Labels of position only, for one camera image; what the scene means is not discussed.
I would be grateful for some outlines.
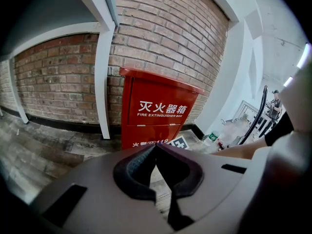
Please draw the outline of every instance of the black slot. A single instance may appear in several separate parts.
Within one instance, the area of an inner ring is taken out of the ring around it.
[[[240,166],[233,166],[233,165],[229,165],[229,164],[225,164],[225,165],[221,166],[221,168],[235,172],[235,173],[239,173],[239,174],[244,174],[247,170],[247,168],[240,167]]]
[[[62,227],[86,190],[86,187],[72,185],[42,216],[56,226]]]

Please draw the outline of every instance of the white trim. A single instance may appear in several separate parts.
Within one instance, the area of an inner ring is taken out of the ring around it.
[[[13,63],[13,59],[9,59],[9,66],[8,66],[8,71],[9,71],[9,83],[10,83],[10,88],[12,91],[12,95],[16,104],[16,108],[18,109],[19,115],[21,117],[21,119],[23,120],[23,122],[26,124],[28,122],[28,118],[25,114],[25,111],[20,103],[20,98],[19,98],[19,94],[18,94],[18,90],[16,88],[16,84],[15,84],[15,79],[14,79],[14,63]]]
[[[83,23],[77,23],[77,24],[67,25],[61,28],[53,29],[24,42],[23,44],[21,44],[15,50],[12,51],[9,58],[13,58],[14,56],[18,55],[19,53],[23,52],[26,49],[29,49],[42,42],[45,42],[54,38],[63,37],[67,35],[73,35],[73,34],[99,33],[100,30],[101,30],[101,25],[98,22],[83,22]]]
[[[97,41],[94,85],[97,102],[97,115],[104,139],[110,139],[107,109],[107,69],[114,30],[101,32]]]
[[[106,0],[82,0],[82,2],[99,21],[103,31],[108,31],[115,27],[115,23],[112,24],[114,21],[108,9]]]

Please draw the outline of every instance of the white pillar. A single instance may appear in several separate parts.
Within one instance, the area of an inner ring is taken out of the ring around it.
[[[9,66],[8,66],[8,71],[9,71],[9,83],[10,83],[10,88],[12,91],[12,95],[16,104],[16,108],[18,109],[19,115],[22,119],[22,121],[26,124],[28,122],[28,118],[25,114],[25,111],[23,109],[23,107],[21,106],[20,103],[20,98],[19,98],[19,94],[18,94],[18,90],[16,88],[16,84],[15,84],[15,80],[14,80],[14,63],[13,63],[13,59],[9,59]]]

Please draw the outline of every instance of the red brick wall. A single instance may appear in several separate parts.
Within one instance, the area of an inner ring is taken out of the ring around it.
[[[17,55],[15,81],[25,112],[98,123],[94,91],[97,41],[98,34],[73,35],[44,42]]]
[[[212,0],[116,0],[120,27],[109,59],[109,117],[121,121],[120,66],[178,77],[210,92],[220,69],[229,20]],[[199,96],[186,123],[208,97]]]
[[[121,25],[108,67],[108,113],[121,124],[124,78],[120,66],[173,76],[211,91],[220,69],[228,19],[212,0],[116,0]],[[25,111],[65,121],[98,123],[94,92],[97,34],[47,41],[15,57],[15,79]],[[16,110],[6,64],[0,66],[0,105]],[[186,123],[208,97],[199,96]]]

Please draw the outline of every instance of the human arm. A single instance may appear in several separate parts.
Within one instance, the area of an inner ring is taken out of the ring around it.
[[[281,107],[273,107],[273,109],[274,109],[275,111],[278,111],[279,113],[282,111],[282,108],[281,108]]]
[[[293,125],[286,112],[277,125],[273,127],[272,130],[264,136],[264,138],[261,138],[253,143],[233,146],[214,153],[213,155],[251,159],[258,148],[272,146],[278,138],[289,134],[292,130]]]
[[[261,147],[266,147],[266,146],[267,146],[267,143],[265,142],[265,139],[261,138],[249,144],[233,146],[233,147],[221,150],[220,152],[213,153],[213,155],[252,159],[257,149]]]

